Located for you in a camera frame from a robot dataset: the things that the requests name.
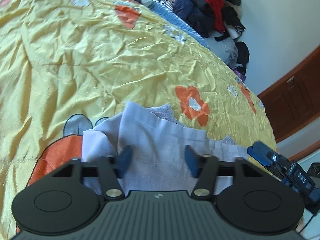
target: white garment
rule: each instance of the white garment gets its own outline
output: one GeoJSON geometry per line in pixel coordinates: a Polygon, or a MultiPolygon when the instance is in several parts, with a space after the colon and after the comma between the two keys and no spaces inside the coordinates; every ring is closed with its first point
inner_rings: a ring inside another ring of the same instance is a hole
{"type": "MultiPolygon", "coordinates": [[[[146,109],[127,102],[122,113],[83,133],[82,161],[118,154],[130,145],[132,161],[124,178],[119,179],[127,195],[130,190],[187,190],[190,193],[197,179],[191,177],[184,159],[186,145],[191,145],[200,155],[212,154],[221,161],[233,161],[238,156],[247,158],[245,148],[225,143],[233,143],[228,137],[222,141],[209,139],[204,130],[182,126],[174,119],[172,110],[168,111],[169,105],[161,107],[170,113],[165,117],[173,122],[159,118],[164,117],[159,108],[146,109]]],[[[218,178],[215,194],[231,184],[231,177],[218,178]]],[[[97,180],[86,180],[85,185],[99,192],[97,180]]]]}

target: wooden door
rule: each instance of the wooden door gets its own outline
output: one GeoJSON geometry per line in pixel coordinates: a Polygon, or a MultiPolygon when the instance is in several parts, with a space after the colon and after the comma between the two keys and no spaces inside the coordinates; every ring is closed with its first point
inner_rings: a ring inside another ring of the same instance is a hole
{"type": "Polygon", "coordinates": [[[265,106],[276,142],[319,117],[320,46],[258,97],[265,106]]]}

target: pile of clothes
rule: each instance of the pile of clothes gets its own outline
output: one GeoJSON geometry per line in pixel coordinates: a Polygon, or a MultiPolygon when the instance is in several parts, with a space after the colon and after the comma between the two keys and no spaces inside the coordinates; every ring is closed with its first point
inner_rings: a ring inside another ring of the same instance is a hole
{"type": "Polygon", "coordinates": [[[216,42],[221,42],[220,47],[226,50],[232,48],[233,51],[232,55],[222,60],[244,81],[249,50],[245,43],[234,41],[242,35],[245,27],[235,9],[226,6],[226,1],[237,6],[241,4],[241,0],[161,0],[160,2],[203,38],[210,37],[212,31],[221,33],[221,36],[215,37],[216,42]]]}

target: navy blue garment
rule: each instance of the navy blue garment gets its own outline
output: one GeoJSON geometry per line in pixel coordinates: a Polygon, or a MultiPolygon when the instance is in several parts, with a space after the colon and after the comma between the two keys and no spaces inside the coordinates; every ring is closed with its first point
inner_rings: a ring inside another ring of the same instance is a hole
{"type": "Polygon", "coordinates": [[[174,0],[173,12],[188,23],[203,38],[213,29],[214,19],[205,15],[190,0],[174,0]]]}

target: silver screw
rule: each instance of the silver screw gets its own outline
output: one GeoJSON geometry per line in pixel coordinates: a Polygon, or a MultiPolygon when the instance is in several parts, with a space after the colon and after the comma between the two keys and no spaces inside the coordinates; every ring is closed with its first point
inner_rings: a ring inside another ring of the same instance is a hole
{"type": "Polygon", "coordinates": [[[107,195],[108,197],[120,197],[121,194],[122,194],[121,190],[116,189],[116,188],[109,189],[109,190],[106,192],[106,195],[107,195]]]}
{"type": "Polygon", "coordinates": [[[210,194],[210,191],[205,188],[198,188],[193,193],[198,197],[206,197],[210,194]]]}

